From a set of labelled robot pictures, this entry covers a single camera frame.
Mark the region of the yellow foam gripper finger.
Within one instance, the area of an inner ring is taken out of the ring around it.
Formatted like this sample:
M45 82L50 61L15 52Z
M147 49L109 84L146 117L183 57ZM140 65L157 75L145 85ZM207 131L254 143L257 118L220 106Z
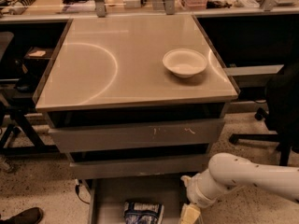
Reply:
M183 204L178 224L200 224L200 209L193 204Z

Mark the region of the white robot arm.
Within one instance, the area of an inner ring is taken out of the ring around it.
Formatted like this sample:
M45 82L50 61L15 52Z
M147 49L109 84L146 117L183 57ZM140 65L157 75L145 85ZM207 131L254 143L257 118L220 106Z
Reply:
M299 201L298 167L254 163L229 153L212 156L204 172L180 179L190 203L183 204L179 224L202 224L203 208L245 186L267 190L294 203Z

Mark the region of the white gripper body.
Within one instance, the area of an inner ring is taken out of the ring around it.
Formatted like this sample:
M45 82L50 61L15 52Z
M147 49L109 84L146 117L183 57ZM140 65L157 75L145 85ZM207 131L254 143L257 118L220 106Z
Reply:
M183 175L180 179L190 203L200 208L209 207L226 192L226 187L218 183L208 170L194 176Z

